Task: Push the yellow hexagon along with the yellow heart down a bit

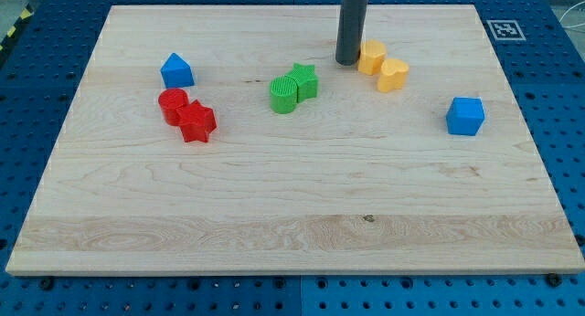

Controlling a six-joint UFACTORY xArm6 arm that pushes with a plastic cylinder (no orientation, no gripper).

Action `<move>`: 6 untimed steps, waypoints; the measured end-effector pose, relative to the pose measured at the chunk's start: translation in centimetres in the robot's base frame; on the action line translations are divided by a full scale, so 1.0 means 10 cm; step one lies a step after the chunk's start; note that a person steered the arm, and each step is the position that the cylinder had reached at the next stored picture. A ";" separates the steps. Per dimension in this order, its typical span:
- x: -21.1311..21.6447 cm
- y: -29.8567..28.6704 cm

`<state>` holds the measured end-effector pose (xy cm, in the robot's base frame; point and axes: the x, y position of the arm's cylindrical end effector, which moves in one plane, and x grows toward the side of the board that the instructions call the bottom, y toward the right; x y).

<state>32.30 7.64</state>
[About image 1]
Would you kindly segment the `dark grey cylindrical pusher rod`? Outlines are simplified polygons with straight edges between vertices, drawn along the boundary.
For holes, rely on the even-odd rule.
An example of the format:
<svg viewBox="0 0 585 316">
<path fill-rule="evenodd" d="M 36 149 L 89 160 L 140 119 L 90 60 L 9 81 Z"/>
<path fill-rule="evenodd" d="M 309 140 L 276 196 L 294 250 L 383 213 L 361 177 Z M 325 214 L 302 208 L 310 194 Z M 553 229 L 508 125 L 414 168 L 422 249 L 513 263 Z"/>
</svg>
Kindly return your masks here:
<svg viewBox="0 0 585 316">
<path fill-rule="evenodd" d="M 368 0 L 341 0 L 335 60 L 342 66 L 354 65 L 360 54 Z"/>
</svg>

